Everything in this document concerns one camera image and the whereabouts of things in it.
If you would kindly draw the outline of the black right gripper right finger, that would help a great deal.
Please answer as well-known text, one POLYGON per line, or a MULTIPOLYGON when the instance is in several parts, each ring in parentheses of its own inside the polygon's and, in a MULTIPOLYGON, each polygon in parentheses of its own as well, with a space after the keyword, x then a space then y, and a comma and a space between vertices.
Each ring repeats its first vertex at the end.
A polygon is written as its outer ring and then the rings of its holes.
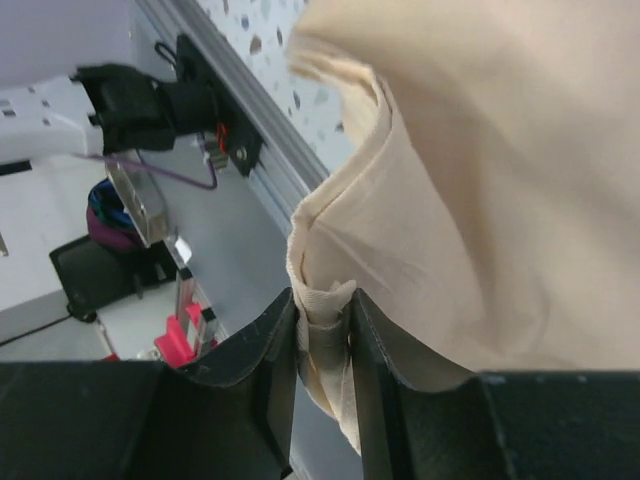
POLYGON ((362 290, 349 307, 368 479, 635 479, 635 371, 473 373, 362 290))

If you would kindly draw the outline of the beige cloth mat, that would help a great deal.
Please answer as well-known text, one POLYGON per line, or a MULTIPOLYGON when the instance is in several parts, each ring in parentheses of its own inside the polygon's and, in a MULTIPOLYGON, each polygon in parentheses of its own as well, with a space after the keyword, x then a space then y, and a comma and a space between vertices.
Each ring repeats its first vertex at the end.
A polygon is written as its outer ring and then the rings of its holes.
POLYGON ((300 375, 360 444, 364 290, 471 371, 639 365, 639 5, 313 1, 294 72, 355 150, 298 206, 300 375))

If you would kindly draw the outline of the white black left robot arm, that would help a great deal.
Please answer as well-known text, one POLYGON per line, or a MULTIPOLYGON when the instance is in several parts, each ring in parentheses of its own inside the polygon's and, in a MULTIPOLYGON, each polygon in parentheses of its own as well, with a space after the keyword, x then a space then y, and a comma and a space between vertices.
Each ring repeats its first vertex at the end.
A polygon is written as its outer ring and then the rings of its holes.
POLYGON ((169 150, 176 134, 158 83, 124 64, 79 67, 1 91, 1 163, 52 155, 169 150))

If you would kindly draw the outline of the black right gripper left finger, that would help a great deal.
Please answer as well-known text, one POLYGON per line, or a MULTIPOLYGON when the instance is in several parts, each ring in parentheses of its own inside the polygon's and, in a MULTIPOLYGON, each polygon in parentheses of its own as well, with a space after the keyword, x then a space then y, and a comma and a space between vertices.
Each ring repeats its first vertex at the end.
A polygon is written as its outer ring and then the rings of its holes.
POLYGON ((201 359, 1 367, 5 479, 282 479, 296 308, 283 290, 201 359))

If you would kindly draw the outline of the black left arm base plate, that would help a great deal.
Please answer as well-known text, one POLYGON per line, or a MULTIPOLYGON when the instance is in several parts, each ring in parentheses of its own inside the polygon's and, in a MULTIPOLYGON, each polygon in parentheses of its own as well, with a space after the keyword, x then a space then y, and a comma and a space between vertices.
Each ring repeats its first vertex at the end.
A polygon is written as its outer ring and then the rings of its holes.
POLYGON ((216 69, 185 34, 177 37, 175 48, 157 41, 154 50, 176 75, 155 87, 175 135, 195 134, 213 158, 228 158, 242 176, 249 176, 263 139, 216 69))

